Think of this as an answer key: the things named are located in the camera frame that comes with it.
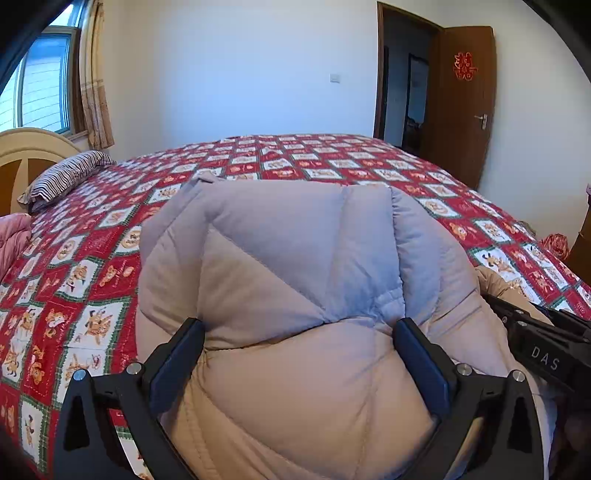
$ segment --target pillow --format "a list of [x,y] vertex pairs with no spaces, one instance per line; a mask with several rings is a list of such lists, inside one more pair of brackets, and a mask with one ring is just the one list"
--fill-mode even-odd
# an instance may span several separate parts
[[29,213],[47,208],[104,167],[116,165],[106,153],[96,150],[67,158],[39,175],[18,198]]

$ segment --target red patterned bedspread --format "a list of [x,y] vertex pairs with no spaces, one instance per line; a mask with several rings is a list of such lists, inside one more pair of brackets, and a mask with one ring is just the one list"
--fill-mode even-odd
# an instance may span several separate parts
[[[141,224],[191,176],[392,185],[533,302],[591,318],[591,289],[526,229],[434,165],[354,135],[228,138],[111,167],[34,220],[0,286],[0,422],[41,476],[72,373],[121,371],[136,354]],[[135,468],[137,450],[117,418]]]

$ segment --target window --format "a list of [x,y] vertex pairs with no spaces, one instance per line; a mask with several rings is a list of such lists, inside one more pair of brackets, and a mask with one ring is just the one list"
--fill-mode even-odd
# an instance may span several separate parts
[[35,40],[0,94],[0,131],[37,127],[70,135],[83,129],[77,52],[83,1]]

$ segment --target curtain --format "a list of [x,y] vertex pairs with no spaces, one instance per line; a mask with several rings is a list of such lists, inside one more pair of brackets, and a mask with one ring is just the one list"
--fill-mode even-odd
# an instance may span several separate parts
[[83,14],[79,63],[84,122],[88,143],[95,150],[103,150],[115,143],[102,77],[100,37],[104,22],[103,1],[90,0]]

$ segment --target beige headboard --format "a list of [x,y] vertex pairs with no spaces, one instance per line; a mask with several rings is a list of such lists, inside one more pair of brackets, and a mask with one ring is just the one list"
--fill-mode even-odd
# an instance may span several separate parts
[[44,170],[80,153],[67,138],[40,128],[0,133],[0,216],[23,212],[17,198]]

